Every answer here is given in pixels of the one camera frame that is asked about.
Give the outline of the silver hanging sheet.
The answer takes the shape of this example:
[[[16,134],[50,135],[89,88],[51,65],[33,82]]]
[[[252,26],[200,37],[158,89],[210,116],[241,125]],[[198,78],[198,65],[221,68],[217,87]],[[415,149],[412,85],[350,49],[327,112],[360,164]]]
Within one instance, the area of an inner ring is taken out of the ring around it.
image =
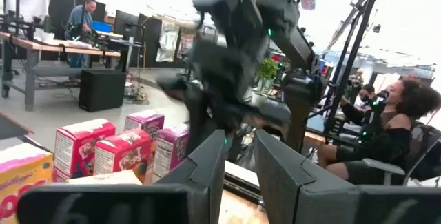
[[[171,22],[162,22],[156,62],[173,62],[180,27]]]

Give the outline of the blue lit monitor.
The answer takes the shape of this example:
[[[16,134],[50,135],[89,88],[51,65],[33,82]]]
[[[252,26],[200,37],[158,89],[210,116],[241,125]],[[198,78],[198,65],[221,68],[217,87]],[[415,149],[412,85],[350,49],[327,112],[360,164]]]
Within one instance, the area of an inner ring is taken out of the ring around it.
[[[111,33],[112,27],[113,27],[112,24],[108,24],[105,22],[101,22],[101,21],[93,21],[92,22],[92,29],[95,31]]]

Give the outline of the small green plant in vase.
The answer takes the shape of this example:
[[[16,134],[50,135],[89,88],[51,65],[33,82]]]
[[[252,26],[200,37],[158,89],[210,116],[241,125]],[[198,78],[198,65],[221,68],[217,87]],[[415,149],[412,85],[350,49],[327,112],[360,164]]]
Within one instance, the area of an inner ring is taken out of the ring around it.
[[[258,91],[261,93],[268,93],[273,80],[277,73],[277,63],[270,58],[264,58],[263,64],[261,65],[258,72]]]

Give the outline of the red Froot Loops cereal box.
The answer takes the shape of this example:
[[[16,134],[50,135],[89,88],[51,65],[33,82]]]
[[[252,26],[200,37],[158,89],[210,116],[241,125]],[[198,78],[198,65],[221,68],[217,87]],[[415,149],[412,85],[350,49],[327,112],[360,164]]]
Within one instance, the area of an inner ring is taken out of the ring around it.
[[[107,119],[94,119],[57,128],[52,180],[63,182],[92,176],[96,142],[115,133],[115,125]]]
[[[150,184],[156,141],[142,129],[132,129],[96,142],[94,175],[132,170]]]

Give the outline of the black computer monitor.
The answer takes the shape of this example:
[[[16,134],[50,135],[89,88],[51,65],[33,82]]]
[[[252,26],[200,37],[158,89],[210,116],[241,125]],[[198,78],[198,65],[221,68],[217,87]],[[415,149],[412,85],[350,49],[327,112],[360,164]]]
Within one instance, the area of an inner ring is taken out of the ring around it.
[[[123,39],[125,40],[129,40],[130,37],[135,38],[137,31],[137,27],[136,27],[137,24],[138,24],[137,16],[126,13],[121,10],[117,10],[115,14],[113,33],[121,34],[123,36]]]

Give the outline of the yellow Corn Pops cereal box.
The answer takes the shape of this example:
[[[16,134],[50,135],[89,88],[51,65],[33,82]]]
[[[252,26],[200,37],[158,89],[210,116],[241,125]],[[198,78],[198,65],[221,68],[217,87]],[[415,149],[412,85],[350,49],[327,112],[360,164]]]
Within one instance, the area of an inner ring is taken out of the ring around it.
[[[28,143],[0,151],[0,224],[17,224],[18,200],[52,181],[53,154]]]

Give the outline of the black stand pole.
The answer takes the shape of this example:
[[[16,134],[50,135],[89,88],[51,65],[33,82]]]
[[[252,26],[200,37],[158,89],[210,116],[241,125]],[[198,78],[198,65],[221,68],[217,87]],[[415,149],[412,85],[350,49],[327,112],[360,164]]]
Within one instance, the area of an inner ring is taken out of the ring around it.
[[[370,17],[370,14],[371,14],[371,11],[373,9],[373,5],[375,2],[376,2],[376,0],[366,0],[366,2],[359,8],[357,15],[353,18],[353,20],[351,22],[349,34],[347,35],[347,39],[345,41],[342,52],[340,54],[340,58],[337,63],[337,66],[336,66],[334,76],[331,80],[331,84],[329,85],[329,93],[327,94],[327,98],[325,101],[326,106],[323,108],[323,110],[329,114],[327,116],[327,120],[325,122],[325,129],[324,129],[325,136],[327,136],[333,129],[333,126],[335,123],[335,114],[338,109],[338,104],[339,104],[340,99],[343,96],[343,93],[346,89],[347,82],[349,79],[349,74],[352,69],[355,58],[357,56],[358,49],[359,49],[359,46],[362,41],[362,36],[365,33],[367,24],[369,22],[369,17]],[[358,26],[356,38],[355,38],[355,41],[351,47],[351,51],[350,51],[349,57],[347,59],[346,67],[342,73],[342,76],[340,76],[340,71],[341,71],[343,62],[345,61],[345,57],[347,55],[349,44],[351,42],[352,36],[355,32],[355,29],[356,29],[356,26],[359,22],[359,19],[362,19],[361,24]]]

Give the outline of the grey office chair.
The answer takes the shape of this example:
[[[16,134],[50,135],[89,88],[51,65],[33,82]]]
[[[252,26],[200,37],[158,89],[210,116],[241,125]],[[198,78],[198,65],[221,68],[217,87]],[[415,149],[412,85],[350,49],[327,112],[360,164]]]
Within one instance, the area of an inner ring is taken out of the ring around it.
[[[384,185],[407,185],[441,175],[441,130],[415,122],[411,131],[409,153],[404,164],[396,166],[373,159],[362,160],[369,169],[384,173]]]

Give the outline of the person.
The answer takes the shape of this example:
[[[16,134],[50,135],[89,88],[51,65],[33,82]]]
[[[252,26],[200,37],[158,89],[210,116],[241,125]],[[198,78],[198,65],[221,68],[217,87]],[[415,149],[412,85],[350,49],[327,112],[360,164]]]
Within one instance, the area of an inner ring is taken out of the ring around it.
[[[321,145],[318,165],[328,172],[360,185],[382,185],[384,172],[363,160],[373,159],[403,168],[410,153],[412,124],[441,108],[441,93],[411,79],[392,83],[372,140],[351,149],[343,145]]]
[[[356,125],[362,125],[365,112],[371,109],[368,100],[375,96],[375,88],[369,84],[364,85],[358,92],[358,96],[362,100],[360,107],[350,103],[344,96],[340,99],[340,106],[349,121]]]
[[[81,26],[82,33],[89,33],[92,31],[92,13],[96,10],[96,0],[85,0],[83,5],[74,7],[68,19],[68,26],[65,31],[65,40],[75,40],[77,35],[72,37],[69,31],[70,26],[75,28]],[[68,62],[71,68],[82,68],[84,54],[69,54]]]

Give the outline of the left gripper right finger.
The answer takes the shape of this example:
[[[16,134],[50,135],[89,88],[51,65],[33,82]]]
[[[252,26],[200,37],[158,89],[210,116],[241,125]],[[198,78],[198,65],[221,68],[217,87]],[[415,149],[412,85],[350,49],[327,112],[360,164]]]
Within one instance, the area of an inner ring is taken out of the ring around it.
[[[270,224],[441,224],[441,189],[353,185],[264,130],[254,158]]]

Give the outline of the purple Raisin Bran cereal box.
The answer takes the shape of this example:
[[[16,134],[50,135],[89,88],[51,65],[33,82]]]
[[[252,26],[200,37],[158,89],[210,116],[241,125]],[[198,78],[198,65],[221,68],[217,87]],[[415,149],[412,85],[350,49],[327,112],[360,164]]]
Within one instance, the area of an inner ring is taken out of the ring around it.
[[[186,123],[163,128],[158,133],[152,183],[168,175],[186,157],[189,126]]]
[[[127,115],[124,130],[139,128],[147,132],[152,139],[156,139],[159,131],[163,129],[164,122],[164,114],[156,110],[144,110]]]

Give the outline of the black speaker box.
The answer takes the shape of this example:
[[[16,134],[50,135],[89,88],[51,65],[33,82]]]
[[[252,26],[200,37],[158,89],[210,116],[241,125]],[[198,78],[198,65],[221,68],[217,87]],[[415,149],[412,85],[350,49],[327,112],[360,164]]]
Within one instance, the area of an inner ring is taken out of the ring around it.
[[[119,108],[125,94],[125,73],[117,70],[83,70],[79,107],[87,112]]]

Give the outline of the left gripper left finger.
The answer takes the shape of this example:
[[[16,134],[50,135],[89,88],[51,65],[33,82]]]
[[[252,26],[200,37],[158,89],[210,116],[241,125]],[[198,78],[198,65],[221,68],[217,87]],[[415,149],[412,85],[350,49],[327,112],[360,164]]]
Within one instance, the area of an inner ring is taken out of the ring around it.
[[[19,224],[218,224],[225,133],[212,132],[153,185],[54,183],[18,201]]]

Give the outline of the wooden workbench with grey legs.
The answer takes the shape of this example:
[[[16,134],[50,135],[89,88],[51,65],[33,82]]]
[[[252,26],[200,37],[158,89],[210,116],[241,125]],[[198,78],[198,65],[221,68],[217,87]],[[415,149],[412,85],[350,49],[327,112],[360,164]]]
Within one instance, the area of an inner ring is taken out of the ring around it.
[[[3,46],[2,50],[6,51],[7,44],[11,42],[13,45],[24,48],[27,51],[26,61],[24,64],[25,70],[25,87],[21,88],[13,83],[12,75],[12,59],[6,55],[2,55],[3,71],[1,73],[1,96],[3,98],[9,97],[10,89],[24,94],[25,96],[25,110],[33,111],[35,92],[41,87],[36,85],[37,77],[73,77],[80,75],[81,68],[63,68],[63,67],[39,67],[40,53],[46,52],[60,52],[67,54],[84,54],[86,57],[90,55],[101,55],[106,59],[106,69],[109,70],[111,65],[116,63],[116,59],[120,57],[120,53],[110,50],[99,50],[97,48],[86,47],[72,47],[68,41],[52,40],[51,43],[37,43],[27,39],[17,37],[15,34],[0,32],[0,40]]]

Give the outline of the black partition panel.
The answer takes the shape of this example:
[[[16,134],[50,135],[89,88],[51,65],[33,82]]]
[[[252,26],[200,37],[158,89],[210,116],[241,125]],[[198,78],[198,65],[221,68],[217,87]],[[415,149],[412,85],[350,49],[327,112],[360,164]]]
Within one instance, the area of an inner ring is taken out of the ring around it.
[[[84,0],[50,0],[48,7],[52,30],[62,31],[74,6],[81,5]]]
[[[143,41],[145,45],[143,65],[145,68],[158,67],[156,57],[158,49],[160,48],[159,41],[163,22],[155,17],[148,17],[144,14],[140,14],[138,24],[145,28],[144,37],[142,37],[141,31],[138,31],[137,34],[139,41]]]

